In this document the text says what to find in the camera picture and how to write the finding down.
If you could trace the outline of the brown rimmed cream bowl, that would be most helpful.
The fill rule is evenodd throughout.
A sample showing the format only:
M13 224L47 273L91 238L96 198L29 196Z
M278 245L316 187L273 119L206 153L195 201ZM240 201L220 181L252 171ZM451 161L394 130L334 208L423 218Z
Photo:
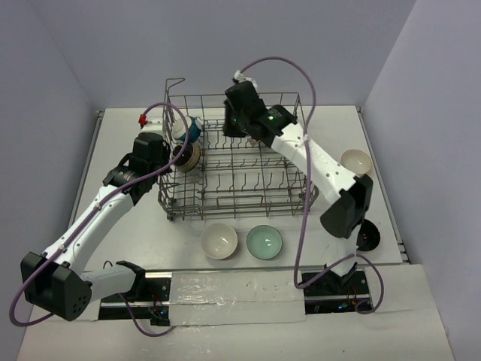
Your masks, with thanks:
M201 158L201 148L197 144L188 143L179 159L174 163L176 169L182 173L193 170Z

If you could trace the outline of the white ceramic bowl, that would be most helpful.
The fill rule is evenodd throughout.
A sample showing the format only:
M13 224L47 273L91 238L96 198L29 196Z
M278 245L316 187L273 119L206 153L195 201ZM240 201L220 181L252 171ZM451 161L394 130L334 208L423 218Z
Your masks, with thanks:
M211 259L227 259L237 249L236 231L223 223L208 226L201 236L201 248Z

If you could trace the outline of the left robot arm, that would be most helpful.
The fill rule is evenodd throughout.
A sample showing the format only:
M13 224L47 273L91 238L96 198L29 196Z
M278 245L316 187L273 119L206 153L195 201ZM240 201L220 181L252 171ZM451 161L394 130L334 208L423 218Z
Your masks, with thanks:
M43 253L27 253L20 263L19 294L50 316L77 319L90 302L122 293L141 298L145 270L127 261L96 272L86 271L93 252L113 226L148 193L158 176L170 172L170 145L156 133L142 132L131 153L107 173L88 208Z

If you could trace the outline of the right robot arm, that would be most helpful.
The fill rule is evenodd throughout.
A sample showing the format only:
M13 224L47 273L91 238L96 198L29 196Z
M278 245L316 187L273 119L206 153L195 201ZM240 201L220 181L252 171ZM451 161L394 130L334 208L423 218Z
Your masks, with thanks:
M331 236L325 273L327 288L342 294L352 286L360 227L369 209L373 181L344 168L310 140L306 126L282 105L265 106L249 81L225 91L224 134L246 135L262 142L306 175L307 187L316 186L328 202L320 223Z

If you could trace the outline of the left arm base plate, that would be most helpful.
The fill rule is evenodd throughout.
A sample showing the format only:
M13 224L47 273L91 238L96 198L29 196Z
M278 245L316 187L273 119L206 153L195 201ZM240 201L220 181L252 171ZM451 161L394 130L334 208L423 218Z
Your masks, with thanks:
M146 320L151 326L171 325L169 320L171 278L172 273L148 272L140 293L136 297L126 297L138 322ZM117 294L113 294L101 300L98 319L128 320L131 317L125 302Z

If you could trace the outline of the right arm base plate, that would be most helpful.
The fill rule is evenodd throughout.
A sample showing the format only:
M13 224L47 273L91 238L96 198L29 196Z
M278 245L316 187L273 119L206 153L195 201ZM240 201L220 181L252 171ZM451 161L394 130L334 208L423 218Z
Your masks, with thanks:
M371 312L373 304L365 272L352 268L339 278L328 272L303 289L306 314Z

